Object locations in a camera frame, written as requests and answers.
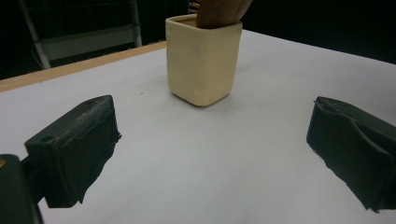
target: wooden table edge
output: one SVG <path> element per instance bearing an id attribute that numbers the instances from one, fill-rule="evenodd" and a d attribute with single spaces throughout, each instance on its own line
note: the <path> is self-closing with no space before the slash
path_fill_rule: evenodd
<path id="1" fill-rule="evenodd" d="M 152 52 L 158 49 L 165 49 L 165 48 L 166 48 L 166 41 L 163 41 L 155 44 L 146 45 L 136 49 L 127 49 L 125 51 L 108 54 L 105 56 L 81 61 L 78 63 L 70 63 L 67 65 L 54 67 L 51 69 L 46 69 L 26 75 L 21 75 L 18 77 L 6 78 L 0 80 L 0 92 L 11 91 L 20 87 L 47 81 L 50 79 L 54 79 L 56 77 L 67 76 L 79 71 L 94 68 L 96 66 L 100 66 L 107 63 L 114 63 L 119 60 L 127 59 L 130 57 L 134 57 L 136 55 Z"/>

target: bristle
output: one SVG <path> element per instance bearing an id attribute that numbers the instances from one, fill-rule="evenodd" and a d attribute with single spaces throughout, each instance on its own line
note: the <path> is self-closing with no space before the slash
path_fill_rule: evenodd
<path id="1" fill-rule="evenodd" d="M 198 3 L 195 3 L 195 2 L 191 2 L 190 3 L 190 7 L 196 7 L 196 8 L 199 8 L 199 4 Z"/>
<path id="2" fill-rule="evenodd" d="M 201 0 L 194 0 L 191 1 L 189 4 L 189 13 L 190 14 L 198 14 L 198 10 L 200 7 Z"/>
<path id="3" fill-rule="evenodd" d="M 190 9 L 189 12 L 190 12 L 190 14 L 198 14 L 198 10 Z"/>

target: table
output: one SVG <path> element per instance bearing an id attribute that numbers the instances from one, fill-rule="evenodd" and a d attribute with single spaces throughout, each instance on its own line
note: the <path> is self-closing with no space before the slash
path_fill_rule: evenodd
<path id="1" fill-rule="evenodd" d="M 243 31 L 231 94 L 201 108 L 168 90 L 162 47 L 0 93 L 0 153 L 20 159 L 74 106 L 114 97 L 123 137 L 113 157 L 83 204 L 41 201 L 46 223 L 396 221 L 365 210 L 305 142 L 317 96 L 396 125 L 396 65 Z"/>

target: square ceramic cup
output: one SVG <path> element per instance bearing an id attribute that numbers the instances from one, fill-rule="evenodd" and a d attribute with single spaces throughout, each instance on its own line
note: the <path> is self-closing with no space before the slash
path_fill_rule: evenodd
<path id="1" fill-rule="evenodd" d="M 195 26 L 196 15 L 169 18 L 166 61 L 170 91 L 193 105 L 212 105 L 233 87 L 242 22 L 218 29 Z"/>

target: cup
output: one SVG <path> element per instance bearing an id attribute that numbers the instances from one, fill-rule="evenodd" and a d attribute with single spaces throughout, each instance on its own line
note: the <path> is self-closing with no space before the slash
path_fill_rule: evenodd
<path id="1" fill-rule="evenodd" d="M 200 29 L 196 15 L 169 18 L 166 61 L 169 90 L 193 105 L 207 106 L 233 87 L 242 22 Z"/>

